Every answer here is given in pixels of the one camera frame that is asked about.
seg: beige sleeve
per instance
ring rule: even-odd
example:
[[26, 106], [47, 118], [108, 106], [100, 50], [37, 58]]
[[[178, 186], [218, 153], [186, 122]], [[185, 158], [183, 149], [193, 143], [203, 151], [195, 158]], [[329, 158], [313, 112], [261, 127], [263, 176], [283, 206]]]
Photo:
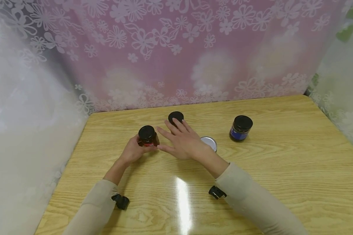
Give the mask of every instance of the beige sleeve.
[[226, 202], [237, 213], [253, 222], [265, 235], [306, 235], [300, 220], [243, 169], [230, 163], [216, 179], [226, 193]]
[[63, 235], [98, 235], [114, 210], [115, 201], [111, 197], [117, 194], [117, 185], [108, 180], [98, 181], [83, 200]]

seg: black jar lid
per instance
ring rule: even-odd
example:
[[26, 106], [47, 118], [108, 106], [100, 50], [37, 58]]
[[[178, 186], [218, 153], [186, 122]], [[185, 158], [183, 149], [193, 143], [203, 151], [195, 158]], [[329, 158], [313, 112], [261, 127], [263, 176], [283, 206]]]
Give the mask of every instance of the black jar lid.
[[168, 118], [171, 124], [174, 124], [173, 118], [177, 119], [180, 123], [182, 123], [182, 120], [184, 119], [184, 115], [179, 111], [174, 111], [169, 114], [169, 118]]
[[152, 138], [155, 134], [154, 128], [152, 126], [143, 126], [139, 130], [140, 139], [149, 139]]
[[235, 128], [242, 129], [242, 130], [249, 130], [251, 129], [252, 125], [253, 125], [253, 122], [251, 118], [249, 118], [248, 116], [239, 115], [239, 116], [236, 116], [236, 118], [234, 119]]

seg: sheer curtain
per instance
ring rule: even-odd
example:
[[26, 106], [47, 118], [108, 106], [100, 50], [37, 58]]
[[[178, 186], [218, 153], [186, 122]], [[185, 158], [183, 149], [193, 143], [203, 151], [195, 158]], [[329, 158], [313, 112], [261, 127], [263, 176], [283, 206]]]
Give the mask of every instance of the sheer curtain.
[[353, 5], [310, 84], [310, 97], [353, 144]]
[[73, 86], [0, 20], [0, 235], [33, 234], [85, 125]]
[[38, 60], [53, 49], [80, 111], [303, 94], [342, 0], [0, 0]]

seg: jar with blue label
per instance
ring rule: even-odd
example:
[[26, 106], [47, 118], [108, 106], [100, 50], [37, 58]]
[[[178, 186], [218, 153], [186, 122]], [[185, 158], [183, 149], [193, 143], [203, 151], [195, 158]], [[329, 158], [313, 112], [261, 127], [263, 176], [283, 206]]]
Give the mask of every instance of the jar with blue label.
[[253, 125], [253, 122], [251, 120], [251, 118], [249, 118], [248, 116], [244, 116], [244, 115], [240, 115], [240, 116], [236, 116], [236, 118], [234, 119], [233, 125], [231, 126], [231, 130], [230, 130], [230, 138], [233, 141], [243, 141], [249, 131], [251, 130], [251, 127]]

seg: wood grain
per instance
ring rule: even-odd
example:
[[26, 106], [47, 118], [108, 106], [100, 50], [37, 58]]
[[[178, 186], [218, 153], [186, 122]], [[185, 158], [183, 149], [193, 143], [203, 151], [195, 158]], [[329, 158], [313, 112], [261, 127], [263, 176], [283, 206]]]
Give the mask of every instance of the wood grain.
[[[128, 139], [144, 125], [166, 128], [164, 119], [176, 110], [199, 135], [216, 140], [220, 156], [285, 203], [310, 234], [353, 235], [353, 146], [305, 96], [92, 114], [36, 234], [61, 234]], [[244, 142], [235, 143], [228, 134], [240, 114], [254, 125]], [[260, 234], [224, 200], [208, 195], [213, 184], [194, 161], [163, 152], [144, 156], [119, 185], [129, 207], [115, 209], [102, 234]]]

